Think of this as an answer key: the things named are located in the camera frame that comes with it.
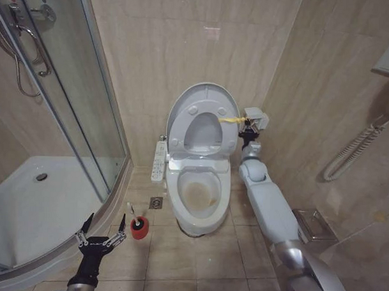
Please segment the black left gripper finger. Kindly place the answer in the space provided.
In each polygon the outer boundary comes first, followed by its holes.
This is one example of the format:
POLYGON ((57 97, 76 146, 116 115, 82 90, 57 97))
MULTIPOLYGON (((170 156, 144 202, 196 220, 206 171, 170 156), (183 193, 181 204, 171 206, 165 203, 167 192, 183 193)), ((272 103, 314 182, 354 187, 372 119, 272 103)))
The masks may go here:
POLYGON ((91 226, 92 219, 94 217, 94 213, 91 213, 89 218, 83 223, 81 229, 75 233, 75 238, 79 246, 87 246, 88 240, 86 239, 86 234, 89 231, 91 226))
POLYGON ((125 218, 126 214, 123 215, 118 232, 115 233, 112 237, 108 238, 108 240, 105 241, 105 246, 106 247, 117 247, 119 244, 121 244, 125 239, 126 239, 126 234, 125 234, 125 228, 126 228, 126 223, 125 223, 125 218))

